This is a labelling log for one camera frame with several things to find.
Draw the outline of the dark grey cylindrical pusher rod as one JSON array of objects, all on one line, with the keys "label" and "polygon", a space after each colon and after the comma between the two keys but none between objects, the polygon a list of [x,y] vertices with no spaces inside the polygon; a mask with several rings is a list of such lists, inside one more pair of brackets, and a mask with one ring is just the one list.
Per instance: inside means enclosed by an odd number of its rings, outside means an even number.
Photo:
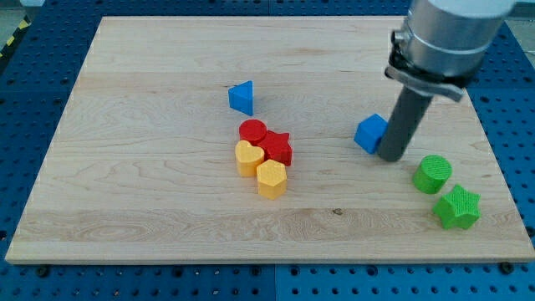
[{"label": "dark grey cylindrical pusher rod", "polygon": [[431,101],[432,96],[403,87],[379,144],[379,158],[394,162],[404,155]]}]

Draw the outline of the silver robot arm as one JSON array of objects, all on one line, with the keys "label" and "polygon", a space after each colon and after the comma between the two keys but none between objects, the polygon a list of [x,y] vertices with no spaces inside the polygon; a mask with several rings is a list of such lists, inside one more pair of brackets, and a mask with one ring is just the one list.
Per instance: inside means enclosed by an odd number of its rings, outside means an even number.
[{"label": "silver robot arm", "polygon": [[432,99],[461,101],[514,0],[413,0],[390,36],[385,76],[403,85],[377,154],[398,161]]}]

